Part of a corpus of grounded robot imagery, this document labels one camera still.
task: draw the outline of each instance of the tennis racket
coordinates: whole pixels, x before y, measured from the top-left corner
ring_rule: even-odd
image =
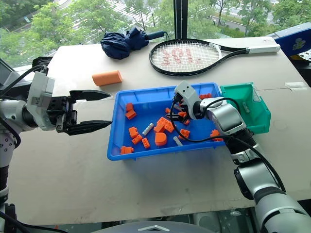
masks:
[[[222,51],[231,52],[222,55]],[[156,45],[149,54],[154,69],[173,76],[203,73],[222,61],[240,54],[277,52],[280,45],[230,48],[203,40],[175,39]]]

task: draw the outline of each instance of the navy umbrella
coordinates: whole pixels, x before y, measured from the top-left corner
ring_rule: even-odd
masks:
[[[139,50],[149,43],[149,40],[164,36],[164,31],[146,35],[142,30],[133,27],[126,35],[121,33],[105,33],[101,45],[108,57],[123,59],[130,55],[131,50]]]

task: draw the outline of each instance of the black pole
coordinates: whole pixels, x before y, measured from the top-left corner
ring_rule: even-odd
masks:
[[[187,38],[188,0],[174,0],[175,39]]]

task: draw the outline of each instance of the window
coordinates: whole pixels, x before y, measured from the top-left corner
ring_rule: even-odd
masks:
[[[174,5],[182,3],[188,38],[263,36],[311,21],[311,0],[1,0],[0,58],[29,65],[59,46],[99,43],[106,31],[133,25],[174,38]]]

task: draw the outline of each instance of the white table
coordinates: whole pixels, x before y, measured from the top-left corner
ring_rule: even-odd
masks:
[[[219,39],[215,43],[243,47],[275,43],[269,37]],[[311,89],[282,51],[231,58],[193,77],[171,77],[149,64],[155,44],[123,60],[108,58],[100,45],[60,47],[49,65],[56,79],[54,96],[74,89],[120,90],[215,82],[253,81],[269,107],[269,133],[256,135],[267,158],[297,200],[311,198]],[[91,75],[119,69],[123,82],[97,87]],[[75,104],[78,121],[112,118],[114,97]],[[249,207],[235,181],[226,147],[112,162],[106,158],[110,127],[68,136],[35,129],[21,134],[9,169],[9,202],[20,221],[29,224],[90,223],[140,217]]]

